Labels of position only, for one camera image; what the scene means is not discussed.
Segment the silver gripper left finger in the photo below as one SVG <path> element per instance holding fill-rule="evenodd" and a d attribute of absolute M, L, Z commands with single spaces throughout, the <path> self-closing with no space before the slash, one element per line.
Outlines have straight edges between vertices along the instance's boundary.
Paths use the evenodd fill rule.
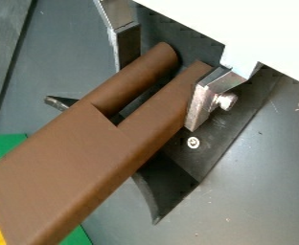
<path fill-rule="evenodd" d="M 130 0 L 94 2 L 107 28 L 115 69 L 121 71 L 141 56 L 141 25 L 133 16 Z"/>

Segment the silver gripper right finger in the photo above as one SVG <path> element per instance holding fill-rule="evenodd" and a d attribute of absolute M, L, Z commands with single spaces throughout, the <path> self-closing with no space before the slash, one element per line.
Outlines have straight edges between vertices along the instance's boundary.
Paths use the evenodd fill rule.
<path fill-rule="evenodd" d="M 226 67 L 215 68 L 195 84 L 185 126 L 195 131 L 209 119 L 211 112 L 221 107 L 229 111 L 238 97 L 230 90 L 248 80 Z"/>

